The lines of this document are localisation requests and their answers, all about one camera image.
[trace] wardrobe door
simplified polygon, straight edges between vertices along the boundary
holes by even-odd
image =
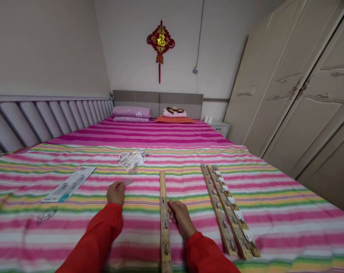
[[[224,122],[228,139],[243,144],[304,0],[289,0],[249,35]]]
[[[244,145],[262,157],[339,21],[344,0],[307,1]]]
[[[263,159],[296,178],[344,122],[344,19]]]
[[[344,125],[297,181],[344,210]]]

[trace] wooden strip with holes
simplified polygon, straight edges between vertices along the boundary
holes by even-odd
[[[254,239],[251,242],[245,236],[244,230],[249,231],[249,227],[247,223],[244,221],[244,217],[242,216],[238,208],[238,205],[235,203],[235,201],[233,202],[233,204],[228,201],[228,199],[232,198],[233,196],[230,190],[228,189],[227,185],[225,184],[224,178],[221,176],[219,168],[217,166],[212,167],[208,165],[208,170],[214,181],[215,187],[218,191],[218,195],[223,204],[224,210],[226,210],[226,213],[228,211],[227,213],[227,215],[229,214],[228,221],[229,221],[230,227],[233,230],[233,233],[236,232],[234,233],[234,236],[238,244],[239,250],[241,250],[242,248],[242,252],[241,252],[242,256],[244,257],[246,255],[246,257],[244,257],[245,259],[252,258],[251,255],[253,255],[254,257],[260,257],[260,253],[258,251],[256,243],[254,242]],[[239,219],[237,217],[238,212],[240,213],[241,217],[243,217],[243,219]],[[236,225],[237,223],[239,224],[240,231],[238,231],[238,229],[235,228],[237,226]]]
[[[207,171],[206,166],[205,167],[201,166],[201,170],[202,170],[202,174],[204,175],[206,187],[209,192],[209,196],[210,196],[211,204],[215,212],[216,220],[218,221],[218,226],[219,226],[220,234],[222,237],[222,242],[224,243],[225,249],[227,250],[229,255],[237,256],[238,253],[235,250],[233,236],[230,234],[228,225],[225,222],[225,214],[223,210],[221,209],[219,197],[216,195],[216,191],[214,190],[214,186],[213,186],[212,181],[210,180],[210,175]]]
[[[211,166],[208,166],[209,174],[211,175],[212,181],[214,183],[214,186],[216,188],[216,191],[218,193],[218,198],[222,204],[222,207],[225,211],[225,215],[228,219],[230,228],[232,229],[235,242],[237,243],[239,253],[242,256],[242,258],[246,260],[250,260],[253,258],[253,254],[250,250],[250,247],[248,245],[248,242],[246,238],[244,237],[243,231],[239,225],[239,220],[236,218],[234,214],[234,209],[230,206],[230,202],[228,201],[227,197],[224,194],[224,190],[219,182],[214,179],[213,173],[211,172]]]
[[[168,223],[168,205],[166,193],[166,176],[164,171],[159,173],[160,187],[161,187],[161,255],[162,273],[173,272],[172,258],[171,258],[171,243],[169,237],[169,223]]]

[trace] red jacket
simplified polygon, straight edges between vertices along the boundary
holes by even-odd
[[[119,236],[122,228],[122,207],[118,204],[107,204],[92,218],[86,233],[56,272],[101,272],[110,245]],[[201,232],[194,234],[187,241],[187,263],[192,273],[239,272],[216,243],[202,236]]]

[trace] hand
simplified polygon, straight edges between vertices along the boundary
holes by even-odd
[[[169,218],[172,219],[173,223],[177,223],[182,238],[187,241],[197,232],[197,230],[191,221],[186,205],[180,201],[172,200],[170,200],[168,204],[168,212],[171,213]]]
[[[116,181],[107,189],[107,202],[123,205],[124,202],[124,182]]]

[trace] white nightstand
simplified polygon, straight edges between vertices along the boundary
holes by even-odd
[[[217,132],[223,135],[226,138],[226,135],[229,130],[229,124],[223,123],[222,121],[213,120],[211,123],[208,123],[211,127],[213,127]]]

